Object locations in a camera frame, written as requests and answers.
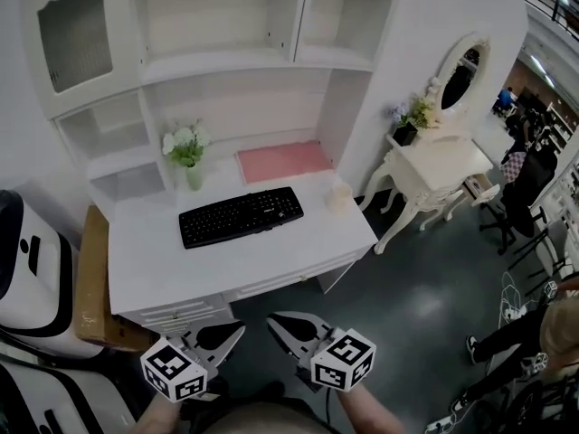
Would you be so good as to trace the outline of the person's left forearm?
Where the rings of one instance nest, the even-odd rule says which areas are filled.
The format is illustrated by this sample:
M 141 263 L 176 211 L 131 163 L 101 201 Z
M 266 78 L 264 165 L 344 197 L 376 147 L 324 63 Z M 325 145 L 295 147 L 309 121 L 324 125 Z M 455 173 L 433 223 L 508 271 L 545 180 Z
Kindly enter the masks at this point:
M 176 434 L 182 405 L 156 394 L 128 434 Z

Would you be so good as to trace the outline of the white and black service robot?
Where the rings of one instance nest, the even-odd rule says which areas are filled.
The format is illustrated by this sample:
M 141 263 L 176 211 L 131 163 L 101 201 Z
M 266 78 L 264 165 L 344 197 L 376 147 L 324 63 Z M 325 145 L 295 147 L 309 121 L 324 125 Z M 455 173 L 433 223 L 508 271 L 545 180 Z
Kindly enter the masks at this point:
M 128 434 L 135 423 L 104 375 L 0 359 L 0 434 Z
M 88 360 L 73 329 L 78 251 L 12 190 L 0 190 L 0 335 L 33 353 Z

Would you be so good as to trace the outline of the white ornate dressing table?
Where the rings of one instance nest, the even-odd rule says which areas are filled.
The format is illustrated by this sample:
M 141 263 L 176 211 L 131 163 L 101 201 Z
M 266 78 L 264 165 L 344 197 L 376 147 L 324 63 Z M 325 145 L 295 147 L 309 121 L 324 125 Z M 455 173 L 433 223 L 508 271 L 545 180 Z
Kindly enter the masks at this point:
M 364 199 L 365 210 L 372 202 L 383 180 L 391 178 L 394 189 L 406 198 L 398 218 L 374 246 L 380 255 L 386 245 L 420 212 L 442 212 L 448 199 L 461 184 L 473 175 L 485 174 L 493 167 L 476 144 L 466 138 L 442 138 L 431 143 L 400 146 L 390 135 L 392 148 L 370 176 Z

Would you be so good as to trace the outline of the brown cardboard box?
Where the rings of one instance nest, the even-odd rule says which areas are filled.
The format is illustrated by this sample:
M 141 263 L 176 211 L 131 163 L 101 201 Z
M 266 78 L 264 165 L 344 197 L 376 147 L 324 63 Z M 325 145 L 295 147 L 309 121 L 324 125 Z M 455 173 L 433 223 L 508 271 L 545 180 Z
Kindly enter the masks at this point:
M 92 205 L 86 213 L 78 258 L 73 328 L 83 341 L 125 352 L 144 352 L 159 334 L 111 311 L 109 222 Z

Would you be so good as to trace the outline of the black keyboard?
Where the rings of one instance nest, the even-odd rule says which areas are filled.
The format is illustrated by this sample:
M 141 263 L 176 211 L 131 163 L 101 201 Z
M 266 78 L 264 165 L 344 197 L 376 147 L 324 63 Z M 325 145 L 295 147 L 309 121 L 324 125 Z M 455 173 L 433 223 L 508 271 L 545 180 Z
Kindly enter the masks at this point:
M 304 216 L 289 186 L 247 193 L 178 216 L 184 248 L 194 249 L 269 231 Z

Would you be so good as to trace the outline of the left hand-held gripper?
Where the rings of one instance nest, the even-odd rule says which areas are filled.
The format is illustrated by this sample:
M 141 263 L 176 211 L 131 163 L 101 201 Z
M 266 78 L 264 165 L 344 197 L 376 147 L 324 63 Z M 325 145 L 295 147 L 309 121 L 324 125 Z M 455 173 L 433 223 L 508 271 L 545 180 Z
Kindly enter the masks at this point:
M 204 394 L 245 333 L 241 320 L 161 337 L 140 359 L 146 381 L 170 401 Z

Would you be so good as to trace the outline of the flower plant in black pot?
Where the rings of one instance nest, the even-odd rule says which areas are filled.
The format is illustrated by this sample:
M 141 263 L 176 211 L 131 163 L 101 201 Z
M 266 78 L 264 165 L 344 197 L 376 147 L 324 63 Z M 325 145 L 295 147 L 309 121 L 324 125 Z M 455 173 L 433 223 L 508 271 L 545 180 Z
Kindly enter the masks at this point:
M 409 103 L 400 103 L 390 108 L 389 115 L 393 121 L 393 139 L 399 146 L 409 146 L 420 130 L 432 125 L 434 102 L 431 99 L 413 96 Z

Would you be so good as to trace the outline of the white hutch shelf cabinet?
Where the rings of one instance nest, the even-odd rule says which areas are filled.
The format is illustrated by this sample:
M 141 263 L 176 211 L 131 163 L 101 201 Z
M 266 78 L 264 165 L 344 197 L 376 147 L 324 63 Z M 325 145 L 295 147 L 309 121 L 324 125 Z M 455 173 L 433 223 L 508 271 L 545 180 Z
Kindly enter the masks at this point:
M 358 184 L 356 134 L 397 0 L 19 0 L 46 118 L 108 216 L 176 199 L 163 135 L 207 158 L 318 141 Z

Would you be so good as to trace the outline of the person's right forearm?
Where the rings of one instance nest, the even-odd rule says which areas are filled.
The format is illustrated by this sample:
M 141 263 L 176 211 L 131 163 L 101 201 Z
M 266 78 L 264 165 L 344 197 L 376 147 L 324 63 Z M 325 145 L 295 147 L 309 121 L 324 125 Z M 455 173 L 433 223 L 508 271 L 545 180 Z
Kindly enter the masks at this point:
M 356 434 L 405 434 L 402 422 L 361 382 L 337 397 Z

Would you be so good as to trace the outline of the person's black trousers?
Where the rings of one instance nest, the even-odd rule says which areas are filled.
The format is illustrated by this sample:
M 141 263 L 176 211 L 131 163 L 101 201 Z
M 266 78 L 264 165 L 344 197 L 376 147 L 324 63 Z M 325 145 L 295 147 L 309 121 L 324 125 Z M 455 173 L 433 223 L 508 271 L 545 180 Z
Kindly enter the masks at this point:
M 205 406 L 194 406 L 192 402 L 188 401 L 181 408 L 180 419 L 190 423 L 189 434 L 198 434 L 199 429 L 206 428 L 212 420 L 220 418 L 226 411 L 255 402 L 279 403 L 291 406 L 297 410 L 303 410 L 326 424 L 334 434 L 341 434 L 338 430 L 332 428 L 327 422 L 318 417 L 302 399 L 286 396 L 285 385 L 281 381 L 269 382 L 257 392 L 245 397 L 222 397 Z

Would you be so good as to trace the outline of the white power strip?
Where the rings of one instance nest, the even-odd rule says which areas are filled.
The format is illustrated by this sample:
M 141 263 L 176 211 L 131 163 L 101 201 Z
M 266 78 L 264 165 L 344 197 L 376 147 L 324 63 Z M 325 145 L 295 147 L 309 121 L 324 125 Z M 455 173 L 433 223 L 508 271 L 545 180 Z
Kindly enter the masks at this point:
M 452 413 L 450 416 L 438 419 L 425 428 L 424 434 L 449 434 L 457 423 L 457 416 Z

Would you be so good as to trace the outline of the pink mat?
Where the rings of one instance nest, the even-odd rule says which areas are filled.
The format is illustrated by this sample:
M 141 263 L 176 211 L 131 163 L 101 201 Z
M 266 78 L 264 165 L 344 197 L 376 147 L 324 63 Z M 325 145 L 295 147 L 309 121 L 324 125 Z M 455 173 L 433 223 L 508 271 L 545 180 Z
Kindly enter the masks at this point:
M 236 154 L 246 184 L 332 170 L 318 141 L 243 150 Z

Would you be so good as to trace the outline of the white cup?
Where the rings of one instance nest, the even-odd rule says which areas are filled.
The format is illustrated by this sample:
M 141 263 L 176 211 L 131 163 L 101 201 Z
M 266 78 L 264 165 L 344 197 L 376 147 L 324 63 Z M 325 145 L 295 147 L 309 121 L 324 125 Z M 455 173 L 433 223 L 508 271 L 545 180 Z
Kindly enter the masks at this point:
M 325 196 L 325 205 L 330 212 L 340 214 L 347 209 L 351 198 L 352 188 L 348 184 L 335 183 Z

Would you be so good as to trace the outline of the person's beige shirt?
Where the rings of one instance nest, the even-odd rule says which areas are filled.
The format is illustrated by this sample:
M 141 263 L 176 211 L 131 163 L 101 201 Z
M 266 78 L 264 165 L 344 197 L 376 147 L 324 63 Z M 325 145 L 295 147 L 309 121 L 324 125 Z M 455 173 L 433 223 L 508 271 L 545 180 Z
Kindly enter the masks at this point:
M 310 413 L 279 403 L 255 402 L 228 410 L 198 434 L 334 434 Z

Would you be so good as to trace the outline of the black office chair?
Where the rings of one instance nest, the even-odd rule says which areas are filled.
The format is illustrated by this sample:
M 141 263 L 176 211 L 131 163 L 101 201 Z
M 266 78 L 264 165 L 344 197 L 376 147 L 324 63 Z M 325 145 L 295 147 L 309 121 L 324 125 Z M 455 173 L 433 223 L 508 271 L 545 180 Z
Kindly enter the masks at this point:
M 555 151 L 545 146 L 541 150 L 531 149 L 527 154 L 517 178 L 505 185 L 499 202 L 484 203 L 495 219 L 493 223 L 481 224 L 480 231 L 500 229 L 501 246 L 498 255 L 504 255 L 516 240 L 515 231 L 526 238 L 532 238 L 535 221 L 544 215 L 533 216 L 531 206 L 545 187 L 553 180 L 557 167 Z

